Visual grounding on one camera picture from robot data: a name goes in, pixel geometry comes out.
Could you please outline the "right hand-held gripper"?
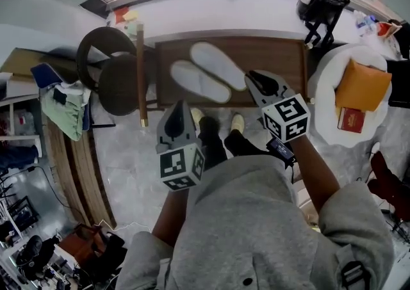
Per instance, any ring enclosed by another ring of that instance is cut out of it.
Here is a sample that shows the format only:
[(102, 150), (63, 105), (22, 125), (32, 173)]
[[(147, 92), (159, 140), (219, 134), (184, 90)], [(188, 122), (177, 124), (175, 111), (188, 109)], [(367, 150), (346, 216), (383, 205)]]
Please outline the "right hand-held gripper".
[(251, 70), (245, 75), (245, 83), (271, 135), (286, 143), (309, 131), (311, 115), (304, 98), (281, 76)]

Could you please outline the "white slipper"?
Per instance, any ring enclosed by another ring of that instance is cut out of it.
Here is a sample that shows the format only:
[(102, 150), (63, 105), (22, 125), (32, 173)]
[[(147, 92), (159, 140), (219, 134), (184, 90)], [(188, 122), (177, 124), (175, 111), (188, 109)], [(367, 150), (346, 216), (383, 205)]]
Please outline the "white slipper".
[(207, 42), (197, 42), (191, 46), (190, 57), (198, 66), (234, 90), (242, 92), (247, 89), (245, 72), (218, 47)]
[(231, 90), (226, 85), (213, 79), (190, 61), (173, 62), (170, 76), (180, 87), (213, 102), (224, 104), (231, 98)]

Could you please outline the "person's left forearm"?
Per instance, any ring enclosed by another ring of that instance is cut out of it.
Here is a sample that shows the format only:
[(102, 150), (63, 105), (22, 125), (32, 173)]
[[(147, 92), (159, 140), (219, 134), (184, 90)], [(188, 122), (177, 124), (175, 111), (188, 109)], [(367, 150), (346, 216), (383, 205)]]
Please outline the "person's left forearm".
[(169, 191), (152, 235), (174, 247), (186, 219), (189, 190)]

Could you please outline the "person's leg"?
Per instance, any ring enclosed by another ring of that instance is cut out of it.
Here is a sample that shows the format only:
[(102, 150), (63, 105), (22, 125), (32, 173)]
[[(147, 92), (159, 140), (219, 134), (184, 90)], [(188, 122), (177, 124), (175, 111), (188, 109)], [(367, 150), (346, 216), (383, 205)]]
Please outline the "person's leg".
[(265, 150), (258, 149), (243, 134), (233, 129), (228, 137), (224, 140), (226, 149), (234, 156), (271, 156), (271, 153)]
[(202, 142), (202, 153), (205, 157), (204, 170), (227, 160), (226, 150), (219, 136), (220, 124), (213, 117), (202, 117), (199, 121), (199, 139)]

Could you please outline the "person's right beige shoe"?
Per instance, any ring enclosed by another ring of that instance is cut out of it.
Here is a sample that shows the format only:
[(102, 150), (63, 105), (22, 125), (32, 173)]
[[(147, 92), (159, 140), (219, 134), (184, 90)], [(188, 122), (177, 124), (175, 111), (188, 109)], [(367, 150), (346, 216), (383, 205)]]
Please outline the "person's right beige shoe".
[(238, 131), (239, 133), (242, 134), (244, 129), (245, 129), (244, 117), (239, 113), (234, 114), (231, 120), (231, 131)]

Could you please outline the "person's right leg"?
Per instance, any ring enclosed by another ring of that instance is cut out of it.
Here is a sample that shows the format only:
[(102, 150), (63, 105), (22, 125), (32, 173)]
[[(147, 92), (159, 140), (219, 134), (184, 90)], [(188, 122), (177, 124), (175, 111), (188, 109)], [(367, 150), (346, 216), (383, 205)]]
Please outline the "person's right leg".
[(228, 137), (224, 140), (226, 149), (234, 156), (271, 156), (271, 153), (265, 150), (258, 149), (243, 134), (233, 129)]

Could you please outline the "dark round wicker chair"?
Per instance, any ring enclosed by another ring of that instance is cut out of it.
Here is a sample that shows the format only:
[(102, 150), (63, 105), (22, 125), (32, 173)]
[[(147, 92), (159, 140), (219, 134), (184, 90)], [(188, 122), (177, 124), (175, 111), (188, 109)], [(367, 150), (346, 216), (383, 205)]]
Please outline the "dark round wicker chair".
[[(92, 72), (88, 54), (95, 48), (108, 59), (99, 72)], [(76, 54), (79, 80), (94, 91), (111, 115), (125, 116), (138, 109), (137, 49), (123, 32), (99, 27), (81, 41)]]

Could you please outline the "black backpack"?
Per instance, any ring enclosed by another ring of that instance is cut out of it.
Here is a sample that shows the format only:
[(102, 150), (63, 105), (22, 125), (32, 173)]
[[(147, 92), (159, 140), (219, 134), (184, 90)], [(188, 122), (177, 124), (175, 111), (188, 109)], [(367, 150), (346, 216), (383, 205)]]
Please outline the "black backpack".
[(350, 0), (311, 0), (309, 5), (304, 5), (298, 0), (297, 15), (309, 30), (304, 40), (307, 49), (318, 44), (323, 48), (332, 45), (332, 32), (349, 4)]

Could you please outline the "brown wooden planks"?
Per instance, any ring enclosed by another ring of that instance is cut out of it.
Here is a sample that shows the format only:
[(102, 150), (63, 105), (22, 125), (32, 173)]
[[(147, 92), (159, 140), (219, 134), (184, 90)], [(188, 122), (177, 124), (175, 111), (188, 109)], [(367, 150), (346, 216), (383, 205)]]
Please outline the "brown wooden planks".
[(85, 225), (117, 227), (101, 176), (94, 134), (86, 131), (70, 139), (48, 117), (43, 117), (45, 147), (57, 188), (74, 219)]

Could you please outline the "person's grey sweatshirt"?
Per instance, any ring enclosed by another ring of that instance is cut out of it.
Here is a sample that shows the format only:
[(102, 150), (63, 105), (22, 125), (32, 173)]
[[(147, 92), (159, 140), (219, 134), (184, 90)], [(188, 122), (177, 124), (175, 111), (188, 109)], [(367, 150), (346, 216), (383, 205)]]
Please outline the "person's grey sweatshirt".
[(234, 157), (204, 174), (170, 246), (135, 234), (116, 290), (346, 290), (342, 271), (364, 269), (357, 290), (381, 290), (395, 260), (390, 232), (361, 182), (339, 189), (313, 230), (281, 162)]

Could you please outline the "brown wooden crate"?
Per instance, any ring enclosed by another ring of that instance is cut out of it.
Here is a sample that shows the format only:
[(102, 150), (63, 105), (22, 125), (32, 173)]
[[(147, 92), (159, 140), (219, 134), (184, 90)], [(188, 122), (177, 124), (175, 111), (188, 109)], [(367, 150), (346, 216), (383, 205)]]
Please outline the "brown wooden crate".
[(84, 268), (105, 252), (106, 242), (101, 226), (80, 223), (58, 246), (74, 259), (74, 264)]

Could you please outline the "dark red chair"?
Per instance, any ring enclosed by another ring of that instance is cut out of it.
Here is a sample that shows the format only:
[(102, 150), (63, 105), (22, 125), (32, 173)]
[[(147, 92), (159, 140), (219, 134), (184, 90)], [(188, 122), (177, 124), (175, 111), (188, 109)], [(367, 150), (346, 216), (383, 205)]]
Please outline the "dark red chair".
[(373, 155), (370, 163), (375, 175), (367, 183), (370, 192), (391, 204), (398, 218), (410, 222), (410, 187), (391, 172), (380, 151)]

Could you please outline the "dark blue bundle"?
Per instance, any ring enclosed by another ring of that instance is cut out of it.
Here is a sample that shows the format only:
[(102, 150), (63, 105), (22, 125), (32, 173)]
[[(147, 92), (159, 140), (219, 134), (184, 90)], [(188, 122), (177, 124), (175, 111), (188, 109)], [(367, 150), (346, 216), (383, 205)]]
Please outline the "dark blue bundle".
[(38, 158), (38, 150), (35, 145), (31, 147), (0, 147), (0, 172), (12, 168), (23, 168), (33, 164)]

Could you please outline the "black metal rack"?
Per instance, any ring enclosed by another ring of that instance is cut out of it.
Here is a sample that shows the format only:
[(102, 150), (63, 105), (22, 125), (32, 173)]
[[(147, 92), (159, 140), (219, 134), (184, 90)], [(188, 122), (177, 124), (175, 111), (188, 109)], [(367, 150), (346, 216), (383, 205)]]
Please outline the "black metal rack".
[(24, 233), (38, 222), (39, 214), (29, 201), (28, 196), (19, 197), (13, 184), (6, 185), (14, 176), (0, 173), (0, 234), (22, 238)]

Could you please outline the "black office chair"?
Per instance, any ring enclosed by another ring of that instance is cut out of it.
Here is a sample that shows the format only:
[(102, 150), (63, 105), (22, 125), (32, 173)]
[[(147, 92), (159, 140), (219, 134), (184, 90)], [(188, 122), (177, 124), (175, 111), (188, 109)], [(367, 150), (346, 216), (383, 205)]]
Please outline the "black office chair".
[(55, 246), (60, 242), (58, 236), (42, 240), (32, 236), (16, 258), (19, 272), (28, 280), (38, 280), (44, 275), (44, 268), (53, 256)]

